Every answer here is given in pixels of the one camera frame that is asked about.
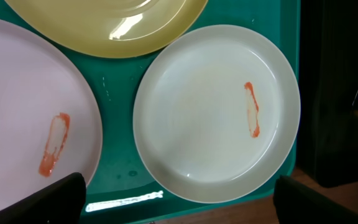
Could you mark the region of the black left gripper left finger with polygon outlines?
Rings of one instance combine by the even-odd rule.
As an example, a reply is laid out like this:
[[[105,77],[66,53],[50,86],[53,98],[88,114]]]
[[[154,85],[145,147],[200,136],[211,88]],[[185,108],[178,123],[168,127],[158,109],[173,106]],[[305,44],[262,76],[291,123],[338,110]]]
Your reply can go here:
[[[0,223],[78,223],[86,183],[74,172],[0,211]]]

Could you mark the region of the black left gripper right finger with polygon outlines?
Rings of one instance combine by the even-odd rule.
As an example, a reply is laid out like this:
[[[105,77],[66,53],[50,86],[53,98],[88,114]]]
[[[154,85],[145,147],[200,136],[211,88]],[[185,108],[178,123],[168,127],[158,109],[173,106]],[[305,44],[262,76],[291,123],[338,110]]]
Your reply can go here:
[[[289,176],[276,180],[273,204],[280,223],[358,224],[358,214]]]

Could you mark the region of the pink plate with sauce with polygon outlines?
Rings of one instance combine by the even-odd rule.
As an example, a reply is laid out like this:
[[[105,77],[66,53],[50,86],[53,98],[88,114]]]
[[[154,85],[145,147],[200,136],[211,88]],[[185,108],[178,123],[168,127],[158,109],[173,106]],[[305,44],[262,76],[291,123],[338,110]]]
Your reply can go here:
[[[0,211],[101,157],[98,104],[84,76],[52,44],[0,20]]]

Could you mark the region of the white plate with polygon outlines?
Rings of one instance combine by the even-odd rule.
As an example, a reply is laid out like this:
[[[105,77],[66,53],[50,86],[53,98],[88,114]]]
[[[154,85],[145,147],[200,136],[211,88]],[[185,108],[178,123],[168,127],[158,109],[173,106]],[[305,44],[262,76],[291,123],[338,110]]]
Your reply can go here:
[[[136,94],[140,158],[170,193],[198,203],[243,197],[284,163],[300,91],[282,51],[245,27],[193,30],[151,63]]]

